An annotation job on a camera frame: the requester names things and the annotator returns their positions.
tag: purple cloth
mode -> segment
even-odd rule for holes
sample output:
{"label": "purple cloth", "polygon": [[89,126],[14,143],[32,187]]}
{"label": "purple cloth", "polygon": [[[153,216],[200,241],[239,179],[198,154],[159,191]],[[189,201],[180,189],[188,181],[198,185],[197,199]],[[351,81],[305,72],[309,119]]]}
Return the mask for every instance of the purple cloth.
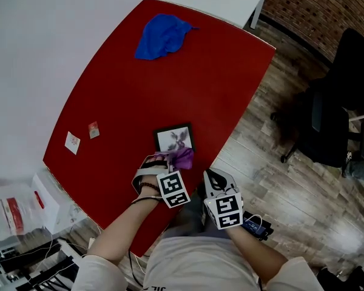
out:
{"label": "purple cloth", "polygon": [[174,170],[191,169],[193,167],[194,151],[191,148],[183,148],[177,151],[156,152],[156,155],[164,156]]}

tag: small card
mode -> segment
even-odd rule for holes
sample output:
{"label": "small card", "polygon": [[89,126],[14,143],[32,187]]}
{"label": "small card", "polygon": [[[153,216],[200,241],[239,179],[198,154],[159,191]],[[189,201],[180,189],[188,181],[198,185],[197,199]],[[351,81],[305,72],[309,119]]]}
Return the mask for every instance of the small card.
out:
{"label": "small card", "polygon": [[70,132],[67,132],[65,147],[72,151],[75,155],[77,154],[79,142],[81,140]]}
{"label": "small card", "polygon": [[207,198],[204,203],[219,230],[243,223],[243,200],[240,192],[218,198]]}
{"label": "small card", "polygon": [[157,179],[162,198],[169,208],[183,205],[190,201],[179,171],[169,173],[168,175],[157,175]]}
{"label": "small card", "polygon": [[97,121],[89,124],[88,125],[88,129],[89,129],[90,139],[93,139],[93,138],[96,138],[96,137],[99,136],[99,130],[98,130]]}

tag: chair leg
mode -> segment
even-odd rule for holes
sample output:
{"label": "chair leg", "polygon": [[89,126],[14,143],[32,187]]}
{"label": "chair leg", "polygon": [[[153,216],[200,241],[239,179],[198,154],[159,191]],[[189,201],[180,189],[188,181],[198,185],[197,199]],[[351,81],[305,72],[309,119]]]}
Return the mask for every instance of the chair leg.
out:
{"label": "chair leg", "polygon": [[294,152],[297,150],[297,147],[298,147],[298,144],[297,143],[295,143],[293,146],[292,146],[292,148],[291,148],[291,150],[289,151],[289,153],[287,153],[287,155],[282,155],[281,157],[280,157],[280,161],[282,162],[282,163],[286,163],[287,162],[287,160],[294,154]]}

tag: wooden floor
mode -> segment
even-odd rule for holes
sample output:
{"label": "wooden floor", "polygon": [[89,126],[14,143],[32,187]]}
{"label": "wooden floor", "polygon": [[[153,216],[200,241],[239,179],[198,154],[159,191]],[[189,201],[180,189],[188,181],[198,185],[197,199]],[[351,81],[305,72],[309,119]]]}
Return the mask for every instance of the wooden floor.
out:
{"label": "wooden floor", "polygon": [[[328,266],[345,277],[364,263],[364,182],[342,178],[339,169],[313,163],[299,152],[282,164],[280,156],[293,141],[291,137],[283,140],[270,121],[272,112],[288,108],[293,96],[327,69],[265,23],[259,22],[253,34],[277,51],[213,167],[234,177],[247,211],[272,223],[269,246],[288,257],[303,256],[312,266]],[[351,125],[353,130],[358,128],[358,122]],[[97,234],[97,226],[89,220],[75,226],[66,237],[87,247],[89,238]],[[121,267],[132,280],[127,260]],[[143,274],[135,261],[134,271],[141,280]]]}

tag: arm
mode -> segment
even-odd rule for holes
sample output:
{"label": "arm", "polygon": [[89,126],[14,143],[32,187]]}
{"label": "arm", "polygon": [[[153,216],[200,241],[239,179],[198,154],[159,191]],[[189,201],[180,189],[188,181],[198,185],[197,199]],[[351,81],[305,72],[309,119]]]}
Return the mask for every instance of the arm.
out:
{"label": "arm", "polygon": [[[157,194],[157,191],[144,186],[138,198]],[[140,225],[157,204],[158,201],[154,199],[146,199],[128,207],[97,237],[88,255],[97,255],[118,265],[131,246]]]}
{"label": "arm", "polygon": [[270,281],[288,260],[273,248],[257,240],[241,226],[226,229],[245,260],[264,283]]}

